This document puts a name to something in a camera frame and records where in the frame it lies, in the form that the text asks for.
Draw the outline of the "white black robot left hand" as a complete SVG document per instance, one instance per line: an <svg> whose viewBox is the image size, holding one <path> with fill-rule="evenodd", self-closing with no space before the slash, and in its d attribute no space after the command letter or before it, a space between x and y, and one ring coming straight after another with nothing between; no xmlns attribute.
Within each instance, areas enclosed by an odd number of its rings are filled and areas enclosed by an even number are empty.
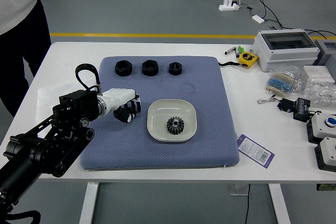
<svg viewBox="0 0 336 224"><path fill-rule="evenodd" d="M117 120L129 123L141 111L140 96L133 89L112 88L102 95L98 95L97 98L98 118L102 118L112 111Z"/></svg>

